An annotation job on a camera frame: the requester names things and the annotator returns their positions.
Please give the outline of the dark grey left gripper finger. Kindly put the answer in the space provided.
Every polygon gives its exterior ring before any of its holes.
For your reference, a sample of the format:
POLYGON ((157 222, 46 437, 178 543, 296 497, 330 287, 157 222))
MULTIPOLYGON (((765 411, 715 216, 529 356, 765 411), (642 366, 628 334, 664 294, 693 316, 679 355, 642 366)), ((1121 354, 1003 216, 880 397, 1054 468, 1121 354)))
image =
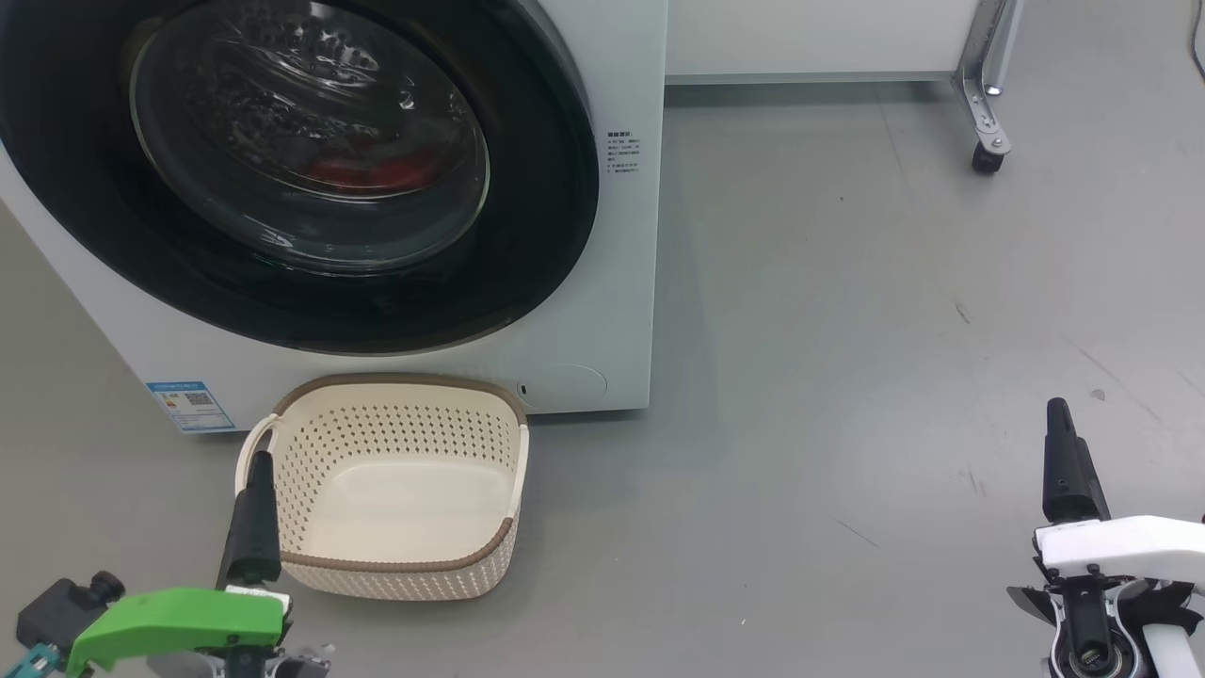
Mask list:
POLYGON ((249 458, 243 488, 235 495, 216 588, 264 586, 280 580, 281 573, 274 459, 260 450, 249 458))

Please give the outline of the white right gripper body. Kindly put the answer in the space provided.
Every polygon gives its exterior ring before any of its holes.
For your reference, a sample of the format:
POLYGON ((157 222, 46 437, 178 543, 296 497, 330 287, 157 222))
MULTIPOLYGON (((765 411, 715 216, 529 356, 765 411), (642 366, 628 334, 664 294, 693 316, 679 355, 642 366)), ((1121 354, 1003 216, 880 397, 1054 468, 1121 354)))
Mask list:
POLYGON ((1192 647, 1203 614, 1203 525, 1135 515, 1039 527, 1040 589, 1013 605, 1053 631, 1041 677, 1200 677, 1192 647))

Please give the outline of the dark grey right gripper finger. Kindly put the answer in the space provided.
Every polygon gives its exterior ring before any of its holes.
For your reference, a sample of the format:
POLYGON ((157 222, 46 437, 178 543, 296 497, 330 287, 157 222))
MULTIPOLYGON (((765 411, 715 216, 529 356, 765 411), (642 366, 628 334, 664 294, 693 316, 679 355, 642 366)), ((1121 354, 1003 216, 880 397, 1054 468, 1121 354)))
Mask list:
POLYGON ((1052 525, 1111 519, 1087 441, 1065 399, 1050 399, 1044 442, 1042 511, 1052 525))

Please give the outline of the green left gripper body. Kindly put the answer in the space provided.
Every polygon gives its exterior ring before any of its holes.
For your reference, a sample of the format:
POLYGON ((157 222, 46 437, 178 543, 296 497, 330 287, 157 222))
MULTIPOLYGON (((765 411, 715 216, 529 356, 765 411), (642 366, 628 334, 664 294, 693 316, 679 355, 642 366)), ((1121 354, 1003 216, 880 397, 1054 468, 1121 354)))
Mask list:
POLYGON ((159 677, 327 677, 329 652, 286 652, 292 601, 268 589, 159 589, 120 599, 66 653, 66 676, 143 659, 159 677))

